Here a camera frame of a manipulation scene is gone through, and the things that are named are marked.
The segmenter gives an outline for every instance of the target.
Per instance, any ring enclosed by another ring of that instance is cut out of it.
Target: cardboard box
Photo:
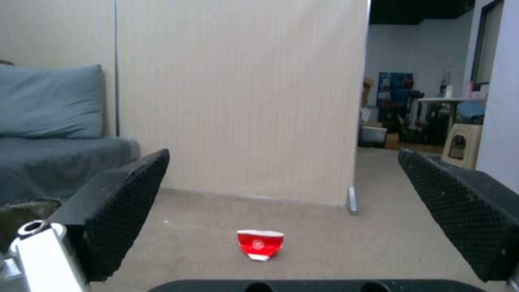
[[[400,135],[398,133],[387,134],[385,148],[393,150],[400,149]]]

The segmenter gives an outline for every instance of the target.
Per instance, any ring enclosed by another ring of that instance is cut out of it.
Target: black ceiling
[[[370,24],[419,24],[423,19],[455,19],[475,0],[372,0]]]

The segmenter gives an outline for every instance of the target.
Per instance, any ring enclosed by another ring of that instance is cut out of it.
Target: plastic container
[[[386,128],[362,126],[360,128],[360,139],[363,142],[384,143],[387,131]]]

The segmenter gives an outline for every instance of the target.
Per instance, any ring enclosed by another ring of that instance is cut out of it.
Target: gray couch
[[[102,137],[100,65],[24,69],[0,62],[0,251],[19,225],[46,218],[103,170],[138,158]]]

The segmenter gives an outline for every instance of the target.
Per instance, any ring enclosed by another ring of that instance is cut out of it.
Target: white wall
[[[364,72],[366,77],[373,80],[368,96],[369,105],[377,104],[380,72],[416,72],[418,28],[417,25],[370,25]]]
[[[367,1],[119,2],[121,133],[163,187],[343,204]]]
[[[476,166],[516,193],[519,193],[518,15],[519,1],[505,0]]]
[[[443,72],[454,70],[454,95],[461,96],[472,12],[454,20],[424,20],[418,25],[370,25],[365,76],[373,79],[368,102],[376,105],[380,72],[413,73],[414,88],[436,96]]]
[[[111,0],[3,0],[0,59],[29,68],[101,64],[104,134],[115,134],[115,34]]]
[[[461,97],[472,11],[454,20],[427,19],[418,26],[415,89],[435,97],[445,70],[451,71],[453,96]]]

